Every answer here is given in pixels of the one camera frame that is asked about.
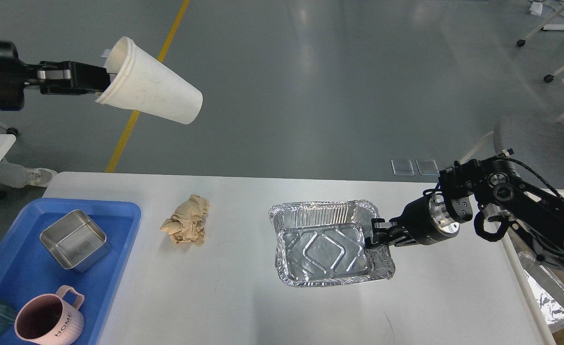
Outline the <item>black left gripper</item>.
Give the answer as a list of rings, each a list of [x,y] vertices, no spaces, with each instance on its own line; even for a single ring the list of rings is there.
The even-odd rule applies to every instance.
[[[23,63],[12,42],[0,41],[0,111],[19,111],[24,90],[36,88],[42,94],[83,95],[104,92],[111,85],[107,70],[75,61]]]

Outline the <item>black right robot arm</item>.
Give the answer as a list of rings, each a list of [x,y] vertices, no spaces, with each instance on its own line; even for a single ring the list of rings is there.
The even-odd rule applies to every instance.
[[[513,153],[456,161],[440,170],[437,185],[408,203],[400,216],[372,219],[365,248],[437,244],[473,221],[480,238],[497,242],[512,230],[537,259],[564,271],[564,196],[541,176],[545,190],[521,179],[515,166],[536,172]]]

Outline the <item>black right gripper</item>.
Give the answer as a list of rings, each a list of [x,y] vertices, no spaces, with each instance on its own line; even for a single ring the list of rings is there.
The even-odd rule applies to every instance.
[[[386,221],[372,218],[372,233],[366,236],[364,246],[374,249],[382,245],[406,245],[410,237],[421,245],[432,245],[455,238],[460,224],[448,212],[442,194],[424,195],[408,203],[402,212],[402,225],[398,218]]]

